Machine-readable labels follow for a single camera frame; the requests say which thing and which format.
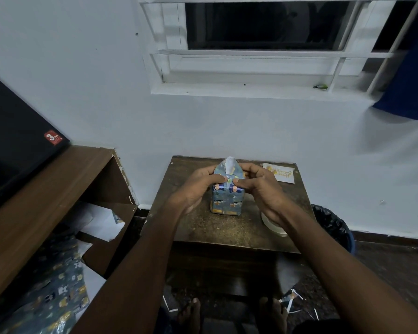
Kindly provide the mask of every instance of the red sticker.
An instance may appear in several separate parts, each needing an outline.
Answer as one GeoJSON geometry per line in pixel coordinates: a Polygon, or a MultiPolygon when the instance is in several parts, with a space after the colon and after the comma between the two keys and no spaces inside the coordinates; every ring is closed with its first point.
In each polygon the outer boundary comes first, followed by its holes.
{"type": "Polygon", "coordinates": [[[44,136],[53,145],[59,144],[63,140],[63,138],[59,136],[59,134],[54,130],[48,131],[47,133],[44,134],[44,136]]]}

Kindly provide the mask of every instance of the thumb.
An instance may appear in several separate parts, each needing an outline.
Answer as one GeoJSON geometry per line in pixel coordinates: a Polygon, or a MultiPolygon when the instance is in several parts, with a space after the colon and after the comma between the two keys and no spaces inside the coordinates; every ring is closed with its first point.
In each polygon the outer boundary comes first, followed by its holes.
{"type": "Polygon", "coordinates": [[[234,179],[233,182],[238,187],[246,190],[252,190],[257,187],[258,180],[260,178],[252,178],[252,179],[234,179]]]}
{"type": "Polygon", "coordinates": [[[207,185],[225,183],[227,180],[228,179],[221,174],[210,174],[206,177],[207,185]]]}

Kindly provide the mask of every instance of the television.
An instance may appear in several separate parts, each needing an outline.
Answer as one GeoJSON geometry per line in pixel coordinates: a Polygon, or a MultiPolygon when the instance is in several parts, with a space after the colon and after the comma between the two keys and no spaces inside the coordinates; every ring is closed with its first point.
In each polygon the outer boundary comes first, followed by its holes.
{"type": "Polygon", "coordinates": [[[0,205],[68,144],[0,81],[0,205]]]}

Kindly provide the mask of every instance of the forearm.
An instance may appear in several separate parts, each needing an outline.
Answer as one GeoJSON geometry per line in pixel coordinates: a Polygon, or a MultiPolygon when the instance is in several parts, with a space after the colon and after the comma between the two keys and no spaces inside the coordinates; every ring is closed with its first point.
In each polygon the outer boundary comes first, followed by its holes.
{"type": "Polygon", "coordinates": [[[300,207],[284,202],[282,226],[341,316],[361,333],[418,333],[418,311],[349,254],[300,207]]]}
{"type": "Polygon", "coordinates": [[[169,252],[184,205],[169,199],[73,328],[76,333],[152,333],[169,252]]]}

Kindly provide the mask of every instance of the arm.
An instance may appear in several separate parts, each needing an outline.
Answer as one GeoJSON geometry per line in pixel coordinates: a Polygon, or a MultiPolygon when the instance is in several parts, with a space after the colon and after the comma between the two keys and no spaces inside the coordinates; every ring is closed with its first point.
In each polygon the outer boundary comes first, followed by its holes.
{"type": "Polygon", "coordinates": [[[149,220],[143,236],[106,281],[73,327],[74,333],[152,333],[164,288],[167,261],[183,214],[201,202],[207,187],[224,177],[207,167],[195,171],[149,220]]]}
{"type": "Polygon", "coordinates": [[[359,333],[418,333],[418,311],[349,254],[291,201],[274,175],[255,164],[240,164],[249,191],[266,216],[293,240],[341,316],[359,333]]]}

